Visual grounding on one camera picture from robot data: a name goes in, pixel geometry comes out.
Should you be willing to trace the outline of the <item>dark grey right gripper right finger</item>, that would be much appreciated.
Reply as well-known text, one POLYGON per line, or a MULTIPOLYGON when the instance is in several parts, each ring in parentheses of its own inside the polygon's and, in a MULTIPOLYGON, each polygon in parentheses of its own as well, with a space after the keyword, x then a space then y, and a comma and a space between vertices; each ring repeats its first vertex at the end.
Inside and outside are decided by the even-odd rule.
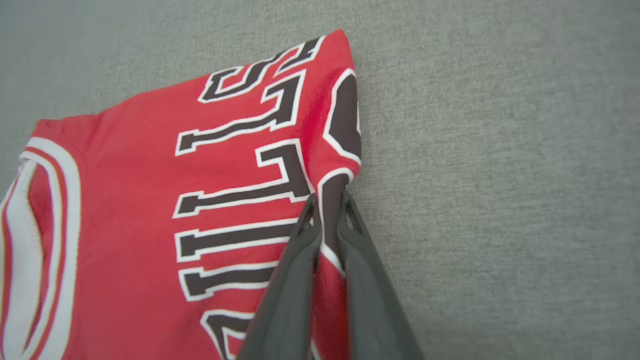
POLYGON ((409 319, 350 193, 337 224, 346 276, 352 360, 423 360, 409 319))

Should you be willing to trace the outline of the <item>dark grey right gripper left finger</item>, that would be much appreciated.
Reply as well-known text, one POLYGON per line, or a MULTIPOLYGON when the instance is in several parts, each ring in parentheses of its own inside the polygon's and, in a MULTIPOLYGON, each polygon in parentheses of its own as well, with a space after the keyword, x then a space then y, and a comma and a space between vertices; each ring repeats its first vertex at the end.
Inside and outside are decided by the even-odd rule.
POLYGON ((322 243, 318 198, 309 196, 244 338, 239 360, 308 360, 314 271, 322 243))

